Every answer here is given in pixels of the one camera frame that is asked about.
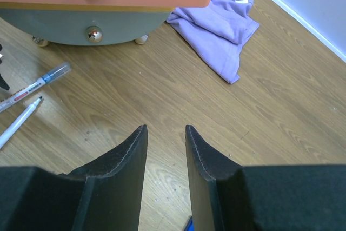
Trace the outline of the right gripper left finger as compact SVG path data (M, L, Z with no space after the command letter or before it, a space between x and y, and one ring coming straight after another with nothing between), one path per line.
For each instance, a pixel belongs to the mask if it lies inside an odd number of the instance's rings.
M148 130L68 174L1 168L1 230L137 230Z

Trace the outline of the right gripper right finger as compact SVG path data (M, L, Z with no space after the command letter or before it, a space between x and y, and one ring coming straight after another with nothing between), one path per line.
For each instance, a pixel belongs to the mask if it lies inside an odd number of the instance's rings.
M185 129L195 230L345 230L345 165L242 166Z

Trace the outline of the grey-green drawer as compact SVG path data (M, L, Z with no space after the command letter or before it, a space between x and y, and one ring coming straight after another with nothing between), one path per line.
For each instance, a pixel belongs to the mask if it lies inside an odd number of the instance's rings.
M1 9L1 18L27 34L66 45L134 41L158 28L169 12Z

